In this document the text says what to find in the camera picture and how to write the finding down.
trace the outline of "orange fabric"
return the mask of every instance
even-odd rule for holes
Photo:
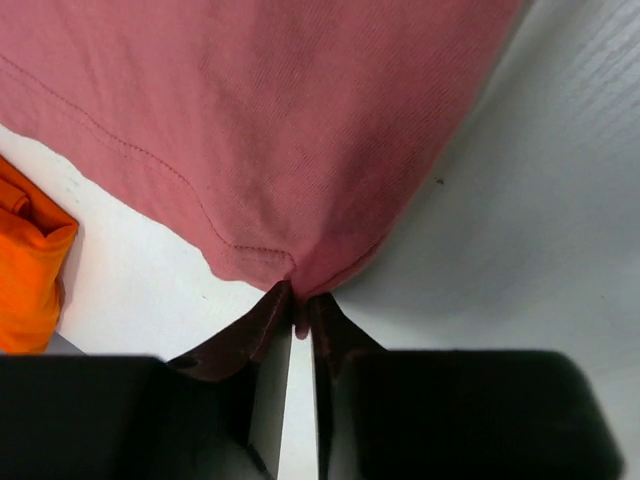
[[[78,223],[0,156],[0,350],[43,352],[60,316],[56,278]]]

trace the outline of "orange cloth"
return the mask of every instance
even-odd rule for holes
[[[60,316],[56,278],[78,223],[0,156],[0,350],[43,352]]]

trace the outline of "pink fabric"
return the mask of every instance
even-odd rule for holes
[[[298,294],[374,254],[473,104],[516,0],[4,0],[0,122]]]

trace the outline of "fabric fold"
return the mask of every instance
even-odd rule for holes
[[[43,352],[60,316],[57,280],[78,223],[0,157],[0,350]]]

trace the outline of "white surface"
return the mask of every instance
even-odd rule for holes
[[[337,298],[387,347],[566,352],[640,479],[640,2],[566,8],[549,31],[531,27],[535,41],[516,37],[524,47],[438,164],[445,184],[427,182]],[[82,223],[60,330],[84,351],[169,358],[259,298],[35,142],[0,129],[0,152]],[[314,478],[308,342],[291,362],[281,478]]]

